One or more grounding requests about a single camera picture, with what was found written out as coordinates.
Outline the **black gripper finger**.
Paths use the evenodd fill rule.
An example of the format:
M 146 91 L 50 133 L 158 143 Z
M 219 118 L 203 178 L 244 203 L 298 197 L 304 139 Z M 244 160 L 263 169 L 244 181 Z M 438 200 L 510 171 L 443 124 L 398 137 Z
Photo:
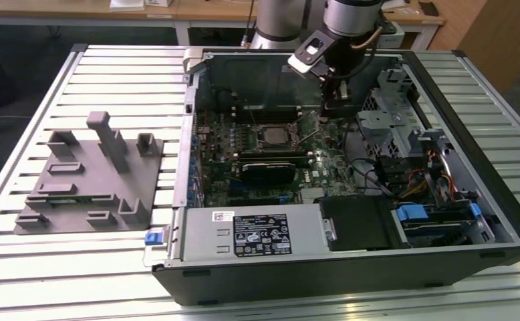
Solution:
M 322 111 L 324 117 L 336 117 L 344 106 L 352 102 L 350 80 L 328 79 L 322 83 Z

